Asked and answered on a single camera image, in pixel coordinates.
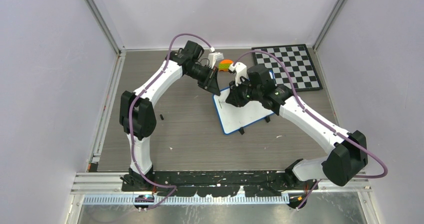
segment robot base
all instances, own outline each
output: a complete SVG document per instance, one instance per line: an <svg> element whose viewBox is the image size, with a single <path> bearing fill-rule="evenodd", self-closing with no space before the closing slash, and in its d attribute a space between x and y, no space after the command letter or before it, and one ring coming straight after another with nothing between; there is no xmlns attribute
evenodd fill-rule
<svg viewBox="0 0 424 224"><path fill-rule="evenodd" d="M150 170L146 173L145 176L149 180L155 179L155 175L153 174L153 166L150 168ZM140 192L152 189L152 185L146 180L144 180L144 178L140 174L133 171L133 169L131 168L128 169L128 174L125 174L120 179L122 180L121 190L123 192Z"/></svg>
<svg viewBox="0 0 424 224"><path fill-rule="evenodd" d="M233 197L239 191L243 191L246 197L278 197L286 190L298 190L304 196L305 188L314 185L312 180L293 182L290 173L276 170L155 171L153 174L151 169L147 175L151 175L150 180L157 184L176 185L177 191L173 195L177 197ZM171 188L154 188L145 182L140 183L139 178L142 177L135 172L125 175L122 191L152 191L159 197L171 191Z"/></svg>

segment white board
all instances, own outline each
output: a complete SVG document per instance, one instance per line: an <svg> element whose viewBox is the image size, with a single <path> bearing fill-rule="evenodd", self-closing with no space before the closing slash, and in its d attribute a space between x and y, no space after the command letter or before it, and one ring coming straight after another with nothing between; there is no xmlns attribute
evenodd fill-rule
<svg viewBox="0 0 424 224"><path fill-rule="evenodd" d="M216 112L223 132L228 135L270 116L273 111L265 109L259 101L249 101L243 107L235 107L225 102L230 94L230 88L221 90L221 95L213 95Z"/></svg>

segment wood grain surface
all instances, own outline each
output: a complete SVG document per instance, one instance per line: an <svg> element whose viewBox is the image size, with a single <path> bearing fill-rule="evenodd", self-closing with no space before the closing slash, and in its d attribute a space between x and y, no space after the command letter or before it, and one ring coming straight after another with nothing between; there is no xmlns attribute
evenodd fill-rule
<svg viewBox="0 0 424 224"><path fill-rule="evenodd" d="M235 61L248 49L221 50ZM309 53L325 88L318 61ZM126 54L115 102L98 166L99 171L127 171L130 144L119 124L119 105L124 91L143 85L161 66L166 51L129 51ZM242 59L253 65L252 55ZM220 89L233 79L220 72ZM314 110L334 122L326 91L304 91L299 95ZM150 156L155 170L283 170L295 160L322 157L325 152L297 126L277 115L271 122L259 121L245 128L245 134L225 135L212 100L189 76L177 80L154 108L157 126L150 140Z"/></svg>

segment black connector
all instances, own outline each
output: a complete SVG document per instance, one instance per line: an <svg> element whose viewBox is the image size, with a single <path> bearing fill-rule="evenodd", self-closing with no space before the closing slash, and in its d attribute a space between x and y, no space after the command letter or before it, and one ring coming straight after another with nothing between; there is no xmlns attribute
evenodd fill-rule
<svg viewBox="0 0 424 224"><path fill-rule="evenodd" d="M124 91L120 97L119 124L126 134L130 133L130 106L136 94ZM139 98L132 110L132 129L134 136L140 141L150 136L156 127L155 111L152 102L147 98Z"/></svg>
<svg viewBox="0 0 424 224"><path fill-rule="evenodd" d="M245 129L243 127L240 127L240 129L238 129L238 132L243 135L245 133Z"/></svg>
<svg viewBox="0 0 424 224"><path fill-rule="evenodd" d="M355 131L348 137L367 148L365 135ZM325 176L334 184L343 187L368 164L368 155L344 140L336 143L327 160L322 163Z"/></svg>

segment white wall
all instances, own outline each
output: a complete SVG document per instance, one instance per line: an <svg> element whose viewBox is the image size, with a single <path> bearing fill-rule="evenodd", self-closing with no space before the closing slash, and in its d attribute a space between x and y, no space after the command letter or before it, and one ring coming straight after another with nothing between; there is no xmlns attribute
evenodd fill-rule
<svg viewBox="0 0 424 224"><path fill-rule="evenodd" d="M215 47L312 45L337 0L96 0L127 49L167 48L184 32ZM176 44L182 46L185 39Z"/></svg>
<svg viewBox="0 0 424 224"><path fill-rule="evenodd" d="M0 0L0 223L58 224L116 55L84 0Z"/></svg>
<svg viewBox="0 0 424 224"><path fill-rule="evenodd" d="M347 0L318 49L342 125L388 166L372 180L384 223L424 219L424 0ZM366 169L381 173L375 161Z"/></svg>

